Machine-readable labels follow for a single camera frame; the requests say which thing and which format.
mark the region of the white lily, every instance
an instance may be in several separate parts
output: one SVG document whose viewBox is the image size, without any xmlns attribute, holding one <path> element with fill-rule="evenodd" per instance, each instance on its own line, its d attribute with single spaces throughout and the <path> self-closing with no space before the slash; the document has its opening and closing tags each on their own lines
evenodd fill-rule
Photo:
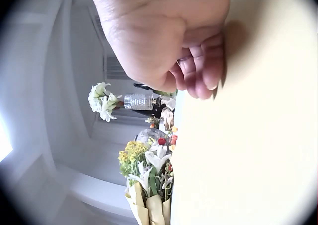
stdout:
<svg viewBox="0 0 318 225">
<path fill-rule="evenodd" d="M 129 180 L 136 180 L 138 181 L 141 186 L 148 191 L 149 188 L 149 182 L 148 182 L 148 178 L 149 178 L 149 174 L 150 171 L 152 170 L 152 168 L 148 169 L 147 171 L 145 170 L 145 168 L 143 167 L 143 162 L 139 162 L 138 163 L 138 169 L 139 169 L 139 173 L 140 173 L 140 177 L 134 175 L 134 174 L 129 174 L 128 175 L 128 179 Z"/>
<path fill-rule="evenodd" d="M 162 189 L 165 189 L 168 184 L 172 183 L 172 181 L 173 181 L 173 177 L 170 177 L 169 179 L 167 179 L 167 181 L 162 185 Z"/>
<path fill-rule="evenodd" d="M 159 144 L 158 144 L 158 142 L 153 142 L 152 143 L 152 145 L 151 145 L 151 147 L 150 147 L 150 149 L 149 149 L 149 151 L 157 151 L 158 150 L 158 148 L 159 148 Z"/>
<path fill-rule="evenodd" d="M 165 155 L 163 157 L 159 157 L 158 155 L 155 155 L 152 151 L 146 151 L 145 152 L 146 159 L 156 168 L 157 174 L 160 172 L 161 167 L 166 162 L 167 159 L 171 157 L 171 155 Z"/>
<path fill-rule="evenodd" d="M 164 145 L 164 146 L 160 145 L 158 147 L 158 149 L 157 149 L 157 156 L 160 159 L 162 159 L 166 155 L 166 153 L 167 153 L 167 146 L 166 145 Z"/>
</svg>

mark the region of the glass jar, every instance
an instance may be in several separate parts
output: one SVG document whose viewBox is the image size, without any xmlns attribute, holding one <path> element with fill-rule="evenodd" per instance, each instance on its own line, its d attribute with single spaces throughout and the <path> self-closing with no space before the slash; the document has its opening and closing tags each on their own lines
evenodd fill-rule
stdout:
<svg viewBox="0 0 318 225">
<path fill-rule="evenodd" d="M 152 94 L 134 94 L 129 93 L 124 96 L 124 106 L 130 110 L 148 110 L 151 111 L 156 103 Z"/>
</svg>

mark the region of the kraft paper wrapping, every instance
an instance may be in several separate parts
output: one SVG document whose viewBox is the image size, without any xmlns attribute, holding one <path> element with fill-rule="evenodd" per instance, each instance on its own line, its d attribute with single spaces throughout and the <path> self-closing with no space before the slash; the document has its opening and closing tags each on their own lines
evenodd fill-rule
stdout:
<svg viewBox="0 0 318 225">
<path fill-rule="evenodd" d="M 170 225 L 171 198 L 162 203 L 162 214 L 166 225 Z"/>
<path fill-rule="evenodd" d="M 317 6 L 232 0 L 227 20 L 225 80 L 182 103 L 171 225 L 297 224 L 317 205 Z"/>
<path fill-rule="evenodd" d="M 159 195 L 147 199 L 144 207 L 140 183 L 131 186 L 125 194 L 139 225 L 169 225 L 171 200 L 162 203 Z"/>
<path fill-rule="evenodd" d="M 145 208 L 140 183 L 132 185 L 125 197 L 139 225 L 149 225 L 148 209 Z"/>
<path fill-rule="evenodd" d="M 148 198 L 146 208 L 148 208 L 149 213 L 149 225 L 165 225 L 160 195 Z"/>
</svg>

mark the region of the bouquet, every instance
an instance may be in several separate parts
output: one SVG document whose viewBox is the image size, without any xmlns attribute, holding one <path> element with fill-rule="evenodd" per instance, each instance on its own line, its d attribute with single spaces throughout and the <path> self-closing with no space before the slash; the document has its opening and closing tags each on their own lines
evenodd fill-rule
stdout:
<svg viewBox="0 0 318 225">
<path fill-rule="evenodd" d="M 166 138 L 128 142 L 119 152 L 122 175 L 127 178 L 126 199 L 139 225 L 169 225 L 173 169 Z"/>
<path fill-rule="evenodd" d="M 110 119 L 117 119 L 111 114 L 113 109 L 117 107 L 118 99 L 121 95 L 115 96 L 106 90 L 106 86 L 110 86 L 110 83 L 98 83 L 92 86 L 92 91 L 88 95 L 88 101 L 93 112 L 99 112 L 100 118 L 109 122 Z"/>
</svg>

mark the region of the skin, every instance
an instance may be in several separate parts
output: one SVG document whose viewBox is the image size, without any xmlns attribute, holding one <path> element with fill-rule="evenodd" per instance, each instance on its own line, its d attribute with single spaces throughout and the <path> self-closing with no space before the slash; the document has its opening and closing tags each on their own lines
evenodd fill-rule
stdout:
<svg viewBox="0 0 318 225">
<path fill-rule="evenodd" d="M 230 0 L 93 0 L 127 75 L 162 91 L 208 99 L 224 65 Z"/>
</svg>

